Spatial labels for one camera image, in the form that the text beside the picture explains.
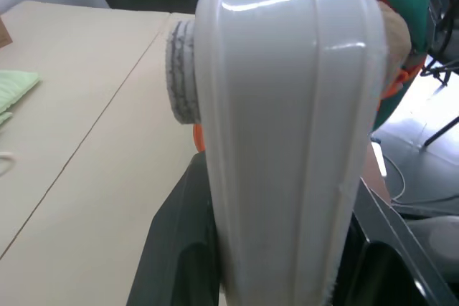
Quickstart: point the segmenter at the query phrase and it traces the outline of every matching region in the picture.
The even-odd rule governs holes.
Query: light green cloth
[[[11,117],[11,113],[8,113],[8,112],[4,112],[3,114],[0,114],[0,125],[5,122],[6,120],[8,120],[10,117]]]
[[[38,73],[0,71],[0,114],[20,100],[38,81]]]

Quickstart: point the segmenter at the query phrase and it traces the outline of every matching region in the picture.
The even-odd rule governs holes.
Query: gray floor
[[[459,194],[459,124],[427,148],[423,143],[459,115],[459,76],[447,87],[432,77],[417,77],[388,121],[374,137],[404,177],[400,202],[418,202]],[[386,161],[387,188],[392,197],[403,189],[403,180]],[[459,215],[459,197],[453,201],[416,205],[419,209]]]

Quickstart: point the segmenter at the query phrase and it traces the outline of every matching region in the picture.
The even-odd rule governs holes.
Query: glossy white plastic
[[[385,62],[376,0],[199,0],[194,69],[228,305],[331,294]]]

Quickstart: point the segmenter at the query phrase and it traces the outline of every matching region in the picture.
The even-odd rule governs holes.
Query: cardboard box
[[[5,24],[0,18],[0,48],[12,43],[13,40],[9,36],[8,30],[6,30]]]

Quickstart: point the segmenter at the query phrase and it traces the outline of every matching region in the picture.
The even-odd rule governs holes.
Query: black chair leg
[[[457,118],[455,118],[454,120],[452,120],[451,122],[449,122],[445,127],[443,127],[442,129],[440,129],[439,131],[437,131],[434,135],[432,135],[430,138],[428,138],[425,143],[424,143],[424,147],[428,147],[431,143],[433,143],[435,140],[437,140],[440,136],[442,136],[443,134],[445,134],[446,132],[449,131],[449,129],[451,129],[452,127],[454,127],[455,125],[457,125],[459,123],[459,116],[457,116]]]

